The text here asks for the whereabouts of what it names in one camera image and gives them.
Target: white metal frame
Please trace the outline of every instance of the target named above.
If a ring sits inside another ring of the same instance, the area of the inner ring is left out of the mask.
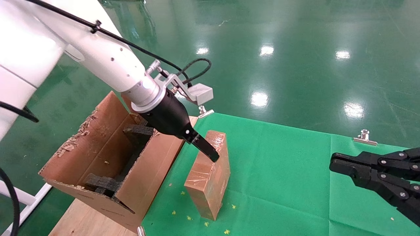
[[[25,191],[15,188],[19,202],[26,205],[26,207],[21,211],[19,226],[26,220],[26,218],[28,218],[28,216],[37,207],[37,205],[41,202],[45,195],[47,195],[48,191],[51,188],[51,185],[44,184],[44,186],[38,191],[38,193],[35,196],[32,196]],[[0,194],[10,197],[9,191],[7,190],[7,187],[3,181],[0,181]],[[1,236],[10,236],[12,226],[13,224],[10,224],[10,226],[6,229],[6,231],[4,231],[4,233]]]

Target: cardboard box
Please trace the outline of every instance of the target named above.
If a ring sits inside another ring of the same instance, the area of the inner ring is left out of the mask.
[[[192,125],[197,121],[196,117],[190,119]],[[141,224],[184,141],[155,131],[113,196],[90,191],[84,180],[90,173],[115,178],[123,171],[135,149],[123,129],[135,123],[111,91],[77,134],[39,171],[47,183],[133,232]]]
[[[209,130],[205,138],[220,157],[213,163],[199,152],[185,181],[192,201],[202,217],[216,220],[231,174],[226,134]]]

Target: metal bracket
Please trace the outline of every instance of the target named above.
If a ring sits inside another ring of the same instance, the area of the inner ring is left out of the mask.
[[[377,142],[369,140],[369,131],[367,129],[362,129],[360,131],[360,133],[361,134],[358,135],[357,138],[353,138],[353,140],[355,142],[369,144],[369,145],[373,145],[373,146],[378,145]]]
[[[210,111],[207,111],[203,105],[199,106],[198,109],[200,110],[200,115],[198,116],[199,119],[204,118],[214,113],[213,109],[211,109]]]
[[[209,86],[206,86],[201,83],[197,83],[190,88],[185,87],[182,81],[175,74],[170,74],[169,72],[163,70],[160,67],[160,61],[155,60],[150,67],[146,70],[146,73],[150,75],[153,71],[164,72],[168,75],[167,78],[164,78],[161,74],[158,74],[154,80],[159,85],[160,88],[166,89],[169,84],[172,84],[176,91],[184,96],[188,101],[194,103],[195,105],[202,105],[211,99],[213,99],[213,89]]]

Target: green epoxy floor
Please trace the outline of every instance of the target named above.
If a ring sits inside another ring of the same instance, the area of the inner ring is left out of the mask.
[[[180,67],[209,58],[213,67],[197,80],[214,89],[207,109],[345,136],[367,128],[380,143],[420,146],[420,1],[102,4],[125,38]],[[145,65],[153,61],[136,54]],[[69,57],[61,58],[28,104],[40,122],[19,118],[0,143],[0,166],[16,187],[38,191],[38,170],[109,90]],[[20,235],[47,235],[71,202],[51,191]],[[3,232],[12,219],[10,199],[0,196],[0,209]]]

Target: metal clip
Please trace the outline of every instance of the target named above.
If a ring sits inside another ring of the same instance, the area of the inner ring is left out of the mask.
[[[357,138],[353,138],[354,141],[364,144],[369,144],[376,146],[378,145],[377,142],[369,140],[369,131],[367,129],[362,129],[361,134],[357,136]]]
[[[143,226],[137,227],[137,234],[139,236],[146,236],[146,233],[144,232]]]
[[[204,118],[204,117],[214,113],[213,110],[206,111],[206,108],[204,108],[203,105],[198,106],[198,109],[200,110],[200,115],[198,116],[199,119]]]

